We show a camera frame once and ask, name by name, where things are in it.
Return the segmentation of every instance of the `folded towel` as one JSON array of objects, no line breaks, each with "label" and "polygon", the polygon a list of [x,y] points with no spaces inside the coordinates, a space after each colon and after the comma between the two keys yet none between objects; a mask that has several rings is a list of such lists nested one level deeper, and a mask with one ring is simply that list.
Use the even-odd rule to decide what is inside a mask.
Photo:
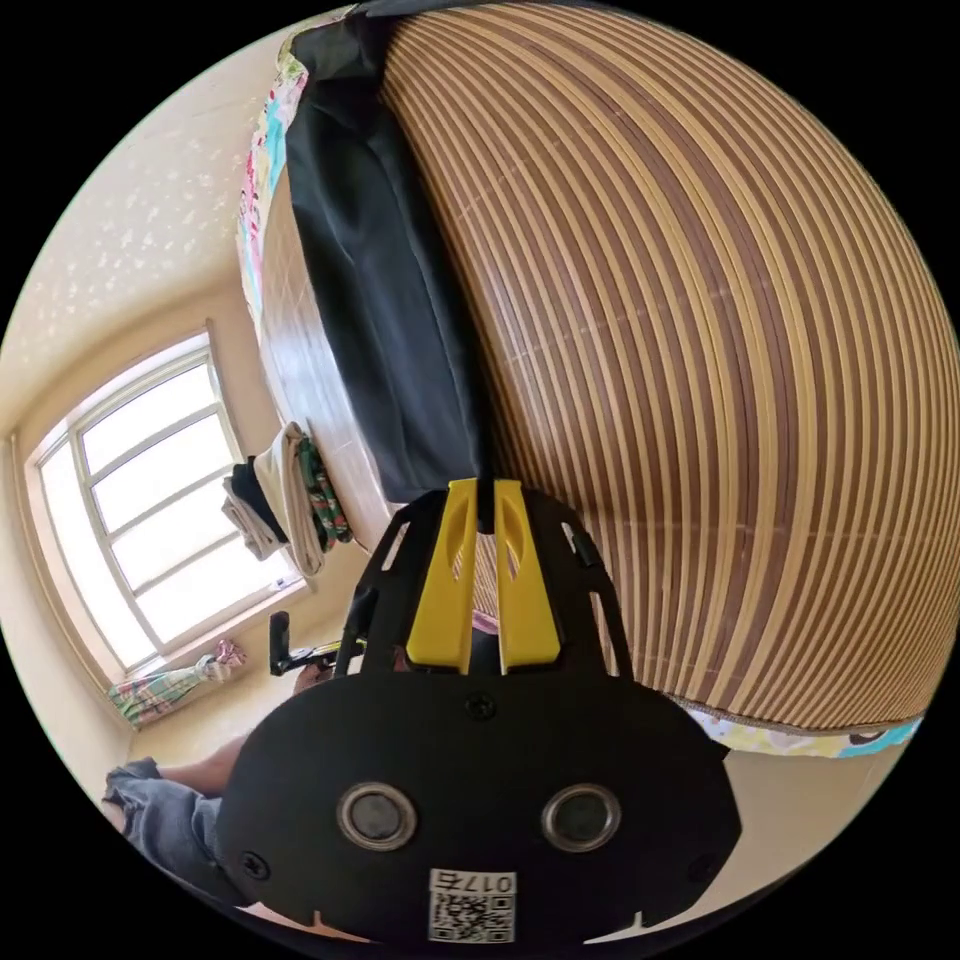
[{"label": "folded towel", "polygon": [[276,553],[283,544],[274,536],[273,531],[259,514],[245,500],[237,496],[230,477],[223,478],[223,490],[227,498],[221,510],[242,534],[244,546],[261,561]]},{"label": "folded towel", "polygon": [[313,577],[323,567],[323,547],[297,456],[303,438],[300,427],[288,423],[270,449],[254,457],[253,472],[267,506],[290,541],[294,564],[303,576]]}]

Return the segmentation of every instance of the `black handle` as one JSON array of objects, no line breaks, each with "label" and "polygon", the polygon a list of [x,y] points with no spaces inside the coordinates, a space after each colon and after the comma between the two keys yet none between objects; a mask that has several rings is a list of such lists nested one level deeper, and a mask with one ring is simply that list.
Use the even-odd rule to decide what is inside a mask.
[{"label": "black handle", "polygon": [[283,676],[290,659],[290,614],[278,610],[270,616],[270,674]]}]

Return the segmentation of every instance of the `hand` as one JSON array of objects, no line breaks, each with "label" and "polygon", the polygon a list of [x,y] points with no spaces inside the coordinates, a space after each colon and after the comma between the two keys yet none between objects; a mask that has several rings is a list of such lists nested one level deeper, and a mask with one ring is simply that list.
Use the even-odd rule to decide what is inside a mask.
[{"label": "hand", "polygon": [[297,677],[297,682],[293,685],[293,695],[303,693],[309,687],[315,687],[318,683],[324,683],[333,676],[333,671],[324,669],[318,663],[311,663],[305,666]]}]

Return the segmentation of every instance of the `patterned bedsheet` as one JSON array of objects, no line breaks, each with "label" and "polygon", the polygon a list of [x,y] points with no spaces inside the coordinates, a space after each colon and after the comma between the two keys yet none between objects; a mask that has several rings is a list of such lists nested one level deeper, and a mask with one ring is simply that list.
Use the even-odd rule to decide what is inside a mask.
[{"label": "patterned bedsheet", "polygon": [[[243,292],[259,342],[263,313],[263,232],[270,214],[277,180],[286,163],[286,131],[296,115],[307,72],[290,52],[294,37],[315,27],[342,20],[357,4],[349,4],[304,21],[294,30],[277,55],[277,77],[264,102],[247,155],[246,177],[240,195],[237,248]],[[906,743],[920,720],[869,734],[826,734],[784,732],[719,718],[684,705],[703,730],[731,750],[775,756],[809,756],[842,759],[877,753]]]},{"label": "patterned bedsheet", "polygon": [[307,83],[307,71],[290,52],[294,37],[306,30],[342,20],[356,4],[339,7],[301,23],[277,54],[277,77],[267,94],[247,154],[246,174],[240,192],[237,252],[243,295],[260,340],[263,314],[263,231],[277,180],[287,162],[286,132],[297,112]]}]

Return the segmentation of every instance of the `yellow plastic piece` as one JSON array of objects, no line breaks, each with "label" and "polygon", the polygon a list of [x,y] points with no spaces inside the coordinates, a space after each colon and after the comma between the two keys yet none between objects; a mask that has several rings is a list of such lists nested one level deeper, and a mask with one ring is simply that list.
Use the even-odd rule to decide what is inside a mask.
[{"label": "yellow plastic piece", "polygon": [[560,655],[560,639],[520,483],[497,480],[493,491],[500,666],[508,673],[515,667],[553,663]]},{"label": "yellow plastic piece", "polygon": [[[460,569],[455,574],[457,556]],[[437,545],[407,640],[407,657],[422,667],[466,673],[473,638],[473,577],[477,559],[477,481],[450,484]]]}]

